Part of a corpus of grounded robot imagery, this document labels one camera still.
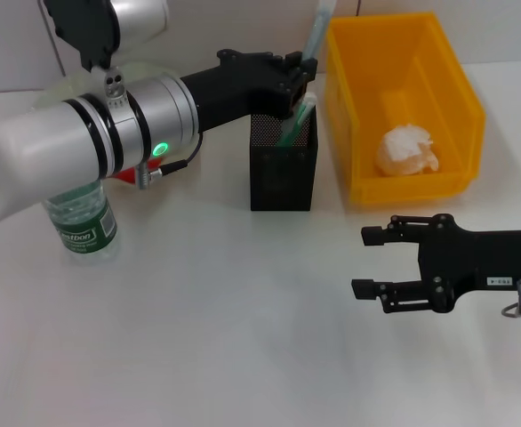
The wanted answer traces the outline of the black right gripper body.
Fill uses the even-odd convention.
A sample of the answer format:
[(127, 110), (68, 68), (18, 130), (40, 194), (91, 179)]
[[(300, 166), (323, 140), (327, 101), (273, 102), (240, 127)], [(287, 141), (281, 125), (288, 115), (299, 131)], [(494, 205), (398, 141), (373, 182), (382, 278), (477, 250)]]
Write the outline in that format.
[(439, 246), (419, 245), (421, 281), (446, 281), (446, 313), (474, 291), (517, 293), (521, 314), (521, 230), (469, 231), (439, 215)]

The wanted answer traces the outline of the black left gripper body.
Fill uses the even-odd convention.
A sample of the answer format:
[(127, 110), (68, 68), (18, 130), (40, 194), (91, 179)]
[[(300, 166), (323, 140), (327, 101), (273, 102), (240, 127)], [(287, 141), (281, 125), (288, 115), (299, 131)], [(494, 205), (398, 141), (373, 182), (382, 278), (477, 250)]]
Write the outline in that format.
[(217, 57), (219, 66), (181, 79), (196, 104), (200, 133), (250, 115), (291, 116), (285, 56), (225, 49)]

